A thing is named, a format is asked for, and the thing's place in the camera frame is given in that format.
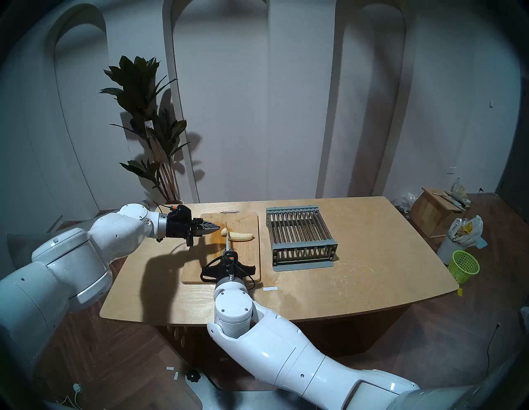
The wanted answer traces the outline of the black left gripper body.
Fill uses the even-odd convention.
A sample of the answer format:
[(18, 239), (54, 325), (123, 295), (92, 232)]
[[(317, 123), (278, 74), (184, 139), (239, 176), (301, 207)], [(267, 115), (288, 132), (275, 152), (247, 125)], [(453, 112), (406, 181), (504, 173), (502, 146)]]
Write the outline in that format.
[(192, 211), (182, 204), (170, 206), (170, 209), (166, 216), (165, 237), (185, 239), (186, 245), (193, 247), (198, 218), (192, 217)]

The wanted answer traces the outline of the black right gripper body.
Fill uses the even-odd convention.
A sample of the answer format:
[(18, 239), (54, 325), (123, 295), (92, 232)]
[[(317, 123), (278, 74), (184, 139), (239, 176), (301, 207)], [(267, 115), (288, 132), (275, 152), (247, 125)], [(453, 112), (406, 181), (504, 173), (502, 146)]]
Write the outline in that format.
[(234, 251), (234, 262), (223, 262), (223, 254), (216, 257), (205, 266), (201, 267), (201, 281), (205, 283), (217, 284), (221, 279), (229, 280), (242, 279), (252, 276), (256, 272), (255, 266), (247, 266), (239, 262), (239, 256)]

